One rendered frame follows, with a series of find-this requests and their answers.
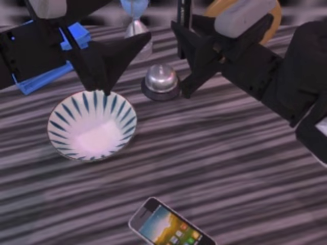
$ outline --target striped bowl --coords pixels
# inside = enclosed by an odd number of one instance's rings
[[[135,109],[121,95],[82,91],[67,97],[52,111],[48,136],[62,156],[92,162],[126,146],[136,125]]]

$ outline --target phone screen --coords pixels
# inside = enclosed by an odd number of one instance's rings
[[[208,236],[202,234],[168,207],[156,202],[155,207],[143,209],[142,224],[136,231],[154,245],[215,245]]]

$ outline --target striped tablecloth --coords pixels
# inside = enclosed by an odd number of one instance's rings
[[[90,31],[108,42],[124,29]],[[280,28],[268,46],[282,55],[293,32]],[[74,73],[30,96],[0,91],[0,244],[144,244],[127,221],[155,196],[221,245],[326,245],[327,170],[285,121],[219,74],[190,100],[148,100],[140,81],[150,65],[189,73],[172,32],[152,33],[152,57],[114,88],[137,110],[137,136],[109,160],[68,161],[48,142],[51,110],[83,89]]]

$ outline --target table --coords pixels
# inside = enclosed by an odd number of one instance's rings
[[[267,45],[282,55],[294,29],[280,28]],[[89,30],[110,42],[125,29]],[[221,245],[325,244],[326,169],[286,121],[219,74],[190,100],[148,100],[140,81],[150,65],[189,73],[172,32],[151,31],[154,54],[114,88],[135,105],[139,126],[111,159],[68,161],[48,142],[51,110],[83,89],[74,73],[30,96],[0,91],[0,244],[144,244],[127,221],[150,196]]]

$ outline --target bowl rim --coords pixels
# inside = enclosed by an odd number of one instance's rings
[[[63,154],[62,152],[60,152],[60,151],[59,151],[59,150],[58,150],[58,149],[53,145],[52,141],[50,140],[50,135],[49,135],[48,127],[49,127],[50,118],[51,118],[52,114],[54,113],[54,111],[56,110],[56,108],[57,108],[59,105],[61,105],[61,104],[62,104],[66,99],[68,99],[68,98],[70,98],[70,97],[73,97],[73,96],[76,95],[76,94],[80,94],[80,93],[83,93],[83,92],[98,92],[98,91],[99,91],[99,92],[103,92],[103,91],[101,91],[101,90],[94,90],[94,91],[80,90],[80,91],[77,91],[77,92],[75,92],[75,93],[72,93],[71,95],[66,96],[64,99],[62,99],[62,100],[61,100],[61,101],[60,101],[60,102],[59,102],[59,103],[58,103],[58,104],[57,104],[57,105],[56,105],[56,106],[51,110],[51,113],[50,113],[49,116],[48,116],[48,122],[47,122],[47,125],[46,125],[46,135],[47,135],[47,137],[48,137],[48,142],[50,143],[50,145],[52,146],[52,148],[54,148],[55,151],[56,151],[60,156],[66,158],[66,159],[68,159],[68,160],[71,160],[71,161],[78,161],[78,162],[83,162],[83,163],[90,163],[90,162],[100,162],[100,161],[104,161],[104,160],[107,160],[107,159],[109,159],[110,157],[116,155],[118,152],[122,151],[125,147],[127,147],[127,146],[130,144],[131,140],[135,137],[135,135],[136,135],[136,131],[137,131],[137,129],[138,129],[138,116],[137,116],[137,113],[136,113],[136,109],[135,109],[135,107],[133,106],[133,104],[132,104],[132,103],[131,103],[131,102],[130,102],[126,97],[120,95],[120,94],[117,93],[117,92],[113,92],[113,91],[111,91],[109,96],[111,96],[112,94],[115,94],[115,95],[117,95],[117,96],[122,97],[123,99],[125,99],[125,100],[129,103],[129,105],[131,106],[132,110],[135,112],[135,119],[136,119],[136,122],[135,122],[135,129],[134,129],[134,132],[133,132],[132,136],[131,136],[130,139],[126,142],[126,144],[125,144],[124,146],[122,146],[118,151],[116,151],[116,152],[114,152],[114,153],[111,153],[110,155],[105,156],[104,158],[95,159],[95,160],[78,160],[78,159],[76,159],[76,158],[73,158],[73,157],[70,157],[70,156],[67,156],[67,155]]]

